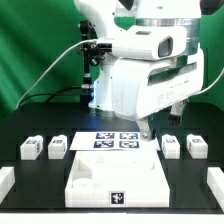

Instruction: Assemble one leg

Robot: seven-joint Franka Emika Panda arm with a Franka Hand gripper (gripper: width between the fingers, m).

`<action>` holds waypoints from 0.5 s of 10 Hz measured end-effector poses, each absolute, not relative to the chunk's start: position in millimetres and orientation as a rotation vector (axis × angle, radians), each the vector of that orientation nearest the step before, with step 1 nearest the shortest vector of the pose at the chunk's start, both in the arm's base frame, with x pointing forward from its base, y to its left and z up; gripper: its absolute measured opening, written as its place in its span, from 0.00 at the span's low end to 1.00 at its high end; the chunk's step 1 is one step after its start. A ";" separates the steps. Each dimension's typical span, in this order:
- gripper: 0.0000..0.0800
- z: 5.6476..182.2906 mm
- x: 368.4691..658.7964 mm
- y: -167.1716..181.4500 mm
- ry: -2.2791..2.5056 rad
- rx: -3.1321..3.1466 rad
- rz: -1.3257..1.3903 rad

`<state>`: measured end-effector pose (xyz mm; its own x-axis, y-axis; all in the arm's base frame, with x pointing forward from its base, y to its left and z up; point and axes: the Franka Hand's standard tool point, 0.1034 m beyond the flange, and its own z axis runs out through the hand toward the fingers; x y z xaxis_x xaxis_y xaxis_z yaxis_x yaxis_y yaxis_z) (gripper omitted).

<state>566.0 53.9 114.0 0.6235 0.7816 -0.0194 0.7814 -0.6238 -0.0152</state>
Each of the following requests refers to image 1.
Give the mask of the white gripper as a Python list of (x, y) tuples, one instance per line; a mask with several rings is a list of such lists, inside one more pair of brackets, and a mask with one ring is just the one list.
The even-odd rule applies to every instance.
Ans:
[(172, 60), (118, 59), (112, 75), (112, 108), (123, 119), (137, 121), (142, 140), (154, 140), (153, 118), (146, 117), (171, 106), (168, 123), (177, 127), (188, 97), (203, 85), (204, 55), (187, 57), (187, 64), (171, 67)]

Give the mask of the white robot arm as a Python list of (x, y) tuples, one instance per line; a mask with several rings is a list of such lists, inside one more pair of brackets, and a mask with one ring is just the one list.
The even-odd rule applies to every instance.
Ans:
[(201, 92), (200, 22), (224, 0), (74, 0), (96, 32), (91, 61), (100, 66), (89, 107), (134, 121), (155, 138), (153, 115), (171, 109), (180, 123), (185, 100)]

